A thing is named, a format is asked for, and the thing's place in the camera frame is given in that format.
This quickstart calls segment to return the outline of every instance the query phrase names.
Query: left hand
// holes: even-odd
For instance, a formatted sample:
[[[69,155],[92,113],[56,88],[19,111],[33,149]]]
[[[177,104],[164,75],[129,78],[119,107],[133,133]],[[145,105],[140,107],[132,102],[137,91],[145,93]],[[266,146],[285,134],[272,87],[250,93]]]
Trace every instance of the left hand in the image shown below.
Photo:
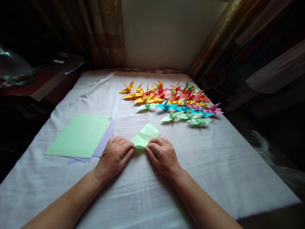
[[[101,182],[108,182],[127,164],[135,151],[134,143],[120,136],[111,138],[93,172]]]

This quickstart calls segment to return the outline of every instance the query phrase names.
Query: white wall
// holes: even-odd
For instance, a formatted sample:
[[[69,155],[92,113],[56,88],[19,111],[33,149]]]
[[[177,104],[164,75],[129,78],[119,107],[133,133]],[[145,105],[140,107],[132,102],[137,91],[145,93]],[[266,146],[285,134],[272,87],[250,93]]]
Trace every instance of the white wall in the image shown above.
[[[121,0],[127,67],[187,72],[228,2]]]

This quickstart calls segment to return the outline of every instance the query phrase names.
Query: brown curtain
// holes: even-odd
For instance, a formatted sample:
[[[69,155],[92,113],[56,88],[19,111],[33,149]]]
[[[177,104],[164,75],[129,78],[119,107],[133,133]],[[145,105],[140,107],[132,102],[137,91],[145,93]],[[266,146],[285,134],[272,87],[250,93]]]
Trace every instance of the brown curtain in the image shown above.
[[[192,79],[200,81],[214,66],[260,2],[262,0],[230,0],[188,72]]]
[[[30,0],[56,42],[93,68],[123,68],[120,0]]]

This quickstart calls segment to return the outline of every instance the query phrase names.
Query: yellow paper crane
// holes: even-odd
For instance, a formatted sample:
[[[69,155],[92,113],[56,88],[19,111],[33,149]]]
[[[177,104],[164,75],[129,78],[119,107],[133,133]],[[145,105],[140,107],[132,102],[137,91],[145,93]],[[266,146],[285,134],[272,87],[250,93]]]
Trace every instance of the yellow paper crane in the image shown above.
[[[151,92],[154,92],[155,90],[157,90],[157,86],[153,87],[156,84],[156,81],[152,84],[151,87],[149,87]]]
[[[144,92],[142,92],[142,97],[138,98],[134,102],[144,102],[146,103],[146,100],[148,101],[153,95],[144,96]]]
[[[144,91],[144,90],[141,88],[142,84],[143,84],[143,83],[141,83],[140,86],[139,86],[138,88],[136,88],[135,86],[133,86],[134,89],[136,89],[137,93],[142,93],[142,92],[146,93],[146,92],[147,92],[147,91]]]
[[[165,99],[156,98],[156,92],[153,94],[153,97],[151,100],[148,100],[148,103],[159,103],[163,102]]]
[[[134,93],[133,88],[132,88],[132,94],[124,95],[123,97],[125,98],[133,98],[134,100],[141,96],[142,93]]]
[[[130,93],[131,92],[131,89],[133,87],[133,81],[129,84],[129,86],[126,86],[126,89],[119,92],[121,94],[124,94],[124,93]]]

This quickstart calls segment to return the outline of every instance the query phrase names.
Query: bed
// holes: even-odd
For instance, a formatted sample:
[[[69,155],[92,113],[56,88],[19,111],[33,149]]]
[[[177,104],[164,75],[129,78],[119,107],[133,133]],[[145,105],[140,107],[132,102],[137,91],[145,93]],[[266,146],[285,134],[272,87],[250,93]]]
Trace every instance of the bed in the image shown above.
[[[83,72],[74,88],[57,105],[23,156],[0,185],[0,228],[20,228],[42,211],[98,162],[67,164],[67,158],[44,155],[76,113],[108,115],[114,134],[131,140],[147,123],[168,138],[181,166],[232,217],[240,219],[300,203],[224,115],[206,128],[176,121],[155,108],[139,112],[122,99],[122,81],[136,86],[163,80],[164,86],[184,86],[185,74],[170,70],[121,69]],[[76,228],[193,228],[182,201],[146,154],[134,154],[120,176],[94,199]]]

